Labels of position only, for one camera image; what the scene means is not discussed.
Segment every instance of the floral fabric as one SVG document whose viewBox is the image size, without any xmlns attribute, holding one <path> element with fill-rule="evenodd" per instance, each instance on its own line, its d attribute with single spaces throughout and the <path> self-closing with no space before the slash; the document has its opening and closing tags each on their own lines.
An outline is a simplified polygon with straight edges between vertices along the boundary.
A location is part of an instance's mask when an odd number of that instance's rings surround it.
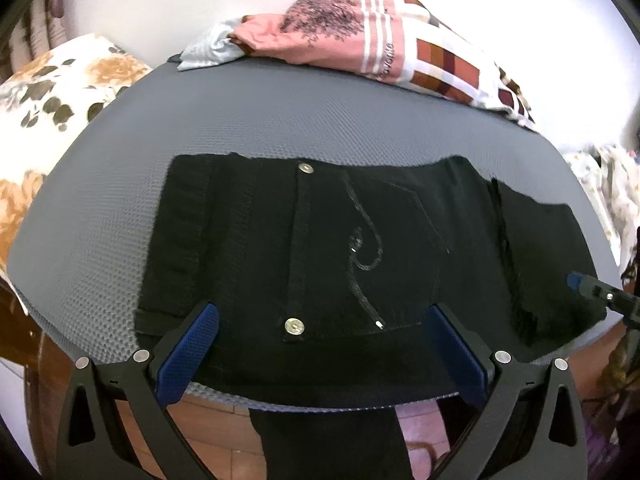
<svg viewBox="0 0 640 480">
<path fill-rule="evenodd" d="M 593 205 L 624 281 L 635 277 L 640 227 L 640 168 L 619 146 L 567 153 L 567 161 Z"/>
<path fill-rule="evenodd" d="M 48 174 L 89 121 L 150 70 L 87 34 L 14 73 L 0 86 L 0 180 Z"/>
<path fill-rule="evenodd" d="M 0 270 L 6 269 L 11 244 L 43 181 L 44 175 L 33 171 L 24 174 L 22 184 L 0 180 Z"/>
</svg>

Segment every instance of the black clamp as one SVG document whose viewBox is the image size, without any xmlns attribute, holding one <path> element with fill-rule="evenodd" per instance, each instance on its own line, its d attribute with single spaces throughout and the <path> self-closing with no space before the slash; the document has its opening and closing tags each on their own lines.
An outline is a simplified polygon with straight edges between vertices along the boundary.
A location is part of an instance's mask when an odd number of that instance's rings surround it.
<svg viewBox="0 0 640 480">
<path fill-rule="evenodd" d="M 149 480 L 124 430 L 115 400 L 128 400 L 134 418 L 167 480 L 216 480 L 165 410 L 182 397 L 218 333 L 218 311 L 198 305 L 153 351 L 123 363 L 76 361 L 58 431 L 55 478 Z"/>
<path fill-rule="evenodd" d="M 588 300 L 622 314 L 629 329 L 640 330 L 640 298 L 637 296 L 579 272 L 569 274 L 566 284 Z"/>
<path fill-rule="evenodd" d="M 482 408 L 430 478 L 587 478 L 580 400 L 564 359 L 524 364 L 492 352 L 444 304 L 428 309 L 425 325 L 460 396 Z"/>
</svg>

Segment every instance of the wooden floor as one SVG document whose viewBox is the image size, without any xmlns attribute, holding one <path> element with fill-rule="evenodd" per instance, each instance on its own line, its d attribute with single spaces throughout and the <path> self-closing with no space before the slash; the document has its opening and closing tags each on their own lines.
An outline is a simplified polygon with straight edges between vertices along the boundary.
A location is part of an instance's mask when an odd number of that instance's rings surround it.
<svg viewBox="0 0 640 480">
<path fill-rule="evenodd" d="M 26 365 L 28 423 L 38 465 L 52 478 L 58 423 L 73 364 L 22 310 L 12 294 L 0 290 L 0 327 L 12 327 L 7 344 L 0 333 L 0 356 Z M 144 469 L 164 478 L 138 429 L 130 407 L 118 402 L 129 439 Z M 432 463 L 449 450 L 444 425 L 434 401 L 398 408 L 414 477 L 424 480 Z M 185 395 L 168 408 L 172 419 L 200 459 L 220 480 L 263 480 L 266 464 L 260 437 L 241 406 Z"/>
</svg>

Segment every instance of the gray textured mat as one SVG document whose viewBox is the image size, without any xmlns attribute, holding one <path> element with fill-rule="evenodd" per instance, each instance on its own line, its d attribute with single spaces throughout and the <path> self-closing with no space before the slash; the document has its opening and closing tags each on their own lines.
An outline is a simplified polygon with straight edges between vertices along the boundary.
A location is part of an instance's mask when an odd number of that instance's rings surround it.
<svg viewBox="0 0 640 480">
<path fill-rule="evenodd" d="M 543 137 L 341 72 L 267 59 L 181 73 L 166 64 L 89 124 L 46 179 L 12 248 L 9 276 L 69 355 L 81 349 L 113 362 L 136 349 L 134 310 L 168 165 L 179 153 L 228 152 L 395 166 L 463 155 L 485 177 L 571 206 L 599 278 L 620 283 L 585 193 Z M 609 313 L 561 353 L 617 319 Z"/>
</svg>

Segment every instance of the metal rivet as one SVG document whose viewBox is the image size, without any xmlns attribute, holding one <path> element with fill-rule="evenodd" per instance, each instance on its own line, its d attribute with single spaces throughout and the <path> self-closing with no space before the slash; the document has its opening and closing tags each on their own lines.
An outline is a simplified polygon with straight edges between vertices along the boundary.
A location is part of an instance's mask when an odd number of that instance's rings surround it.
<svg viewBox="0 0 640 480">
<path fill-rule="evenodd" d="M 78 361 L 76 361 L 76 368 L 78 370 L 82 370 L 83 368 L 87 368 L 89 365 L 89 358 L 87 356 L 82 356 L 80 358 L 78 358 Z"/>
<path fill-rule="evenodd" d="M 556 359 L 554 361 L 554 364 L 556 365 L 556 368 L 558 370 L 562 370 L 562 371 L 565 371 L 569 367 L 569 363 L 561 358 Z"/>
<path fill-rule="evenodd" d="M 291 335 L 300 335 L 305 331 L 305 324 L 295 317 L 290 317 L 284 322 L 284 330 Z"/>
<path fill-rule="evenodd" d="M 149 350 L 137 350 L 135 354 L 133 354 L 133 360 L 137 363 L 143 363 L 147 359 L 149 359 Z"/>
<path fill-rule="evenodd" d="M 505 352 L 504 350 L 498 350 L 495 353 L 495 360 L 502 364 L 510 363 L 511 354 L 509 354 L 509 352 Z"/>
<path fill-rule="evenodd" d="M 311 174 L 315 171 L 313 166 L 310 164 L 307 164 L 306 162 L 300 162 L 300 164 L 298 164 L 298 169 L 308 174 Z"/>
</svg>

